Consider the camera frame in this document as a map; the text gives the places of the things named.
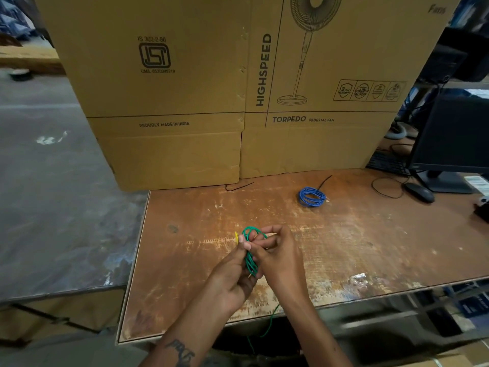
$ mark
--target computer mouse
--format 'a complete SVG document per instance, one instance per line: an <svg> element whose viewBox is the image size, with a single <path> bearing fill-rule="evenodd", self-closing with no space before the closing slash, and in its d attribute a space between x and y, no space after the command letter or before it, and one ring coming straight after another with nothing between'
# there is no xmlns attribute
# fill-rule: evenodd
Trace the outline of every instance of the computer mouse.
<svg viewBox="0 0 489 367"><path fill-rule="evenodd" d="M422 202L425 203L435 202L435 196L433 195L433 192L430 191L428 188L423 187L422 185L414 184L414 183L404 183L402 187L404 188L405 191L407 191L407 193L416 197Z"/></svg>

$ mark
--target hand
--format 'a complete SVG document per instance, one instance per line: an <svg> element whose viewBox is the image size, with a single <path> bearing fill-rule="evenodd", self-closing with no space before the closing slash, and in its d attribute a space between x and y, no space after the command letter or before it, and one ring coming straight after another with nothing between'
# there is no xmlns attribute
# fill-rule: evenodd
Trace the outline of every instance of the hand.
<svg viewBox="0 0 489 367"><path fill-rule="evenodd" d="M282 306L291 299L309 301L302 251L290 228L274 225L261 231L275 234L265 238L252 232L243 246L253 254L278 301Z"/></svg>
<svg viewBox="0 0 489 367"><path fill-rule="evenodd" d="M247 251L243 247L245 238L240 235L238 239L239 244L214 267L205 283L228 318L242 307L257 281L254 276L248 277L245 265Z"/></svg>

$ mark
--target forearm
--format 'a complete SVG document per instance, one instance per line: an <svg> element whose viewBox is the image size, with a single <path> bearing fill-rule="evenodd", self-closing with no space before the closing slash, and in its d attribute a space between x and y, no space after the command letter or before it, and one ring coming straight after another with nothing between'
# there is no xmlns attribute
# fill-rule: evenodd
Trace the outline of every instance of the forearm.
<svg viewBox="0 0 489 367"><path fill-rule="evenodd" d="M217 295L205 288L141 363L140 367L197 367L223 329L229 315Z"/></svg>
<svg viewBox="0 0 489 367"><path fill-rule="evenodd" d="M283 308L301 344L309 366L351 367L309 298L284 299Z"/></svg>

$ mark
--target right hand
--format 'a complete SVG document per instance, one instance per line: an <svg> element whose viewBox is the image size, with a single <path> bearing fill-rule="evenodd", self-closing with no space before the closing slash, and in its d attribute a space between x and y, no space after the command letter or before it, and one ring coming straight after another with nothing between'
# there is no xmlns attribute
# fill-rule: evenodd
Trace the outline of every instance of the right hand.
<svg viewBox="0 0 489 367"><path fill-rule="evenodd" d="M253 254L278 301L309 300L302 251L290 228L273 225L261 231L275 234L268 238L250 234L250 242L244 242L243 246Z"/></svg>

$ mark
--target pedestal fan illustration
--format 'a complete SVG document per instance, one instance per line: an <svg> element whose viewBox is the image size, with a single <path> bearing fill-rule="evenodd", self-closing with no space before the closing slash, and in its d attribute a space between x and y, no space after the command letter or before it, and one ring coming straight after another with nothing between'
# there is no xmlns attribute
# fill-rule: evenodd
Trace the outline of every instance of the pedestal fan illustration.
<svg viewBox="0 0 489 367"><path fill-rule="evenodd" d="M290 0L290 9L295 23L306 31L304 42L302 43L301 63L295 80L294 93L284 95L277 99L278 104L286 106L297 106L307 102L307 98L297 95L297 88L301 79L302 67L309 50L313 32L325 27L336 15L341 0Z"/></svg>

